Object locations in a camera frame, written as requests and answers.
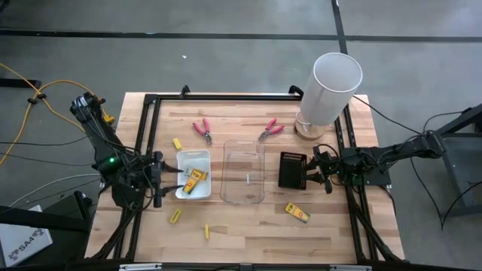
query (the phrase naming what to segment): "yellow block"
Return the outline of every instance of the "yellow block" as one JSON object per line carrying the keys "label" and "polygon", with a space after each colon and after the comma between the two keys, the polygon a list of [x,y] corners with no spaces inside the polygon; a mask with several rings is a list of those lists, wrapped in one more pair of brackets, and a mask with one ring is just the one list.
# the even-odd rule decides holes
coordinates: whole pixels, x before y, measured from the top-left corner
{"label": "yellow block", "polygon": [[113,116],[109,116],[107,114],[104,114],[104,116],[102,116],[104,118],[104,121],[106,123],[109,123],[109,124],[113,124],[115,122],[115,118]]}
{"label": "yellow block", "polygon": [[194,187],[196,186],[198,180],[199,179],[190,177],[186,185],[182,188],[182,190],[190,194],[193,191]]}
{"label": "yellow block", "polygon": [[204,236],[206,237],[207,240],[209,240],[209,225],[208,224],[204,225]]}
{"label": "yellow block", "polygon": [[181,146],[181,142],[179,142],[179,139],[178,138],[175,138],[172,140],[174,142],[174,145],[175,145],[175,148],[180,151],[182,150],[182,146]]}
{"label": "yellow block", "polygon": [[204,172],[204,171],[200,171],[199,169],[193,169],[193,174],[194,172],[196,172],[196,176],[201,174],[201,176],[199,177],[200,180],[206,180],[206,177],[208,176],[208,172]]}
{"label": "yellow block", "polygon": [[171,219],[169,220],[169,222],[171,222],[172,224],[174,224],[175,222],[178,221],[179,217],[181,216],[181,210],[179,209],[176,209],[174,214],[172,214],[172,217]]}
{"label": "yellow block", "polygon": [[299,209],[295,204],[291,202],[288,202],[288,205],[285,207],[285,211],[287,211],[290,215],[296,217],[297,219],[303,221],[303,223],[308,222],[308,220],[310,219],[310,214]]}

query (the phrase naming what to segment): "black stand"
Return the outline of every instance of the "black stand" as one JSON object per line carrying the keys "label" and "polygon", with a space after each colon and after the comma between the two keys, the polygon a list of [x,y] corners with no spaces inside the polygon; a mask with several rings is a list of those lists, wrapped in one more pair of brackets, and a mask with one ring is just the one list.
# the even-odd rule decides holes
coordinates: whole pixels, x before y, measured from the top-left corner
{"label": "black stand", "polygon": [[[482,104],[464,111],[458,118],[435,131],[444,140],[447,149],[443,155],[445,167],[458,194],[480,181],[482,164],[482,133],[458,131],[472,124],[477,127],[481,120]],[[448,217],[482,213],[482,204],[477,203],[472,190],[462,196],[460,205]]]}
{"label": "black stand", "polygon": [[[36,88],[42,85],[42,82],[39,80],[29,80],[29,82]],[[30,85],[22,79],[0,78],[0,87],[30,88]]]}

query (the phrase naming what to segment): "clear plastic container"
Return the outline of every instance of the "clear plastic container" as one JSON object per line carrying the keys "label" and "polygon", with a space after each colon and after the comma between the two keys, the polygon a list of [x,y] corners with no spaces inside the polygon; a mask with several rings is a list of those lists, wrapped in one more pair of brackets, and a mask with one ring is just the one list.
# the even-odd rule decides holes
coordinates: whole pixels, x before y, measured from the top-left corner
{"label": "clear plastic container", "polygon": [[264,199],[264,145],[230,140],[224,144],[221,198],[230,203]]}

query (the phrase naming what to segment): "concrete floor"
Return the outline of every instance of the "concrete floor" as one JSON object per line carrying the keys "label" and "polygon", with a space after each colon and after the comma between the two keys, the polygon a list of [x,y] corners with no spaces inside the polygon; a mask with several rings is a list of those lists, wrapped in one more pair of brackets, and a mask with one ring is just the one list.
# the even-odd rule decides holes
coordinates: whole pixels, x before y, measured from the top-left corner
{"label": "concrete floor", "polygon": [[[347,35],[481,36],[478,0],[340,0]],[[329,0],[120,0],[12,1],[0,26],[125,32],[336,33]],[[422,129],[433,114],[458,111],[482,102],[482,44],[349,42],[349,54],[365,78],[358,93],[389,117]],[[314,60],[338,51],[336,41],[256,41],[188,39],[99,39],[0,37],[0,61],[29,78],[49,82],[72,79],[107,99],[106,110],[119,115],[127,91],[285,93],[303,86]],[[0,77],[13,75],[0,71]],[[2,141],[17,134],[31,90],[1,89]],[[50,103],[70,116],[69,104],[82,90],[55,86]],[[72,125],[36,105],[23,142],[68,142],[82,137]],[[374,113],[380,145],[411,136]],[[450,117],[431,122],[437,128]],[[0,151],[7,149],[2,145]],[[89,163],[88,141],[65,147],[16,146],[13,154],[64,163]],[[419,174],[445,210],[457,196],[439,160],[415,159]],[[0,204],[56,178],[93,173],[88,167],[58,166],[10,157],[0,167]],[[408,161],[390,170],[392,194],[406,258],[414,263],[480,269],[482,216],[453,218],[442,232],[430,199]],[[74,179],[32,195],[55,194],[94,178]],[[96,199],[98,184],[82,191]],[[44,207],[58,196],[41,201]]]}

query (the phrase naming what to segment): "white cylinder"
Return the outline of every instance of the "white cylinder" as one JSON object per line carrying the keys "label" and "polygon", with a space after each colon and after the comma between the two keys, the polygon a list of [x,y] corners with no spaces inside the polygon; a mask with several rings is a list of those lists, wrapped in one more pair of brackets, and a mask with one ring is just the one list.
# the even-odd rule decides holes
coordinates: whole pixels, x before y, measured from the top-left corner
{"label": "white cylinder", "polygon": [[300,109],[304,119],[320,126],[333,123],[362,79],[362,67],[351,56],[327,53],[319,57],[303,90]]}

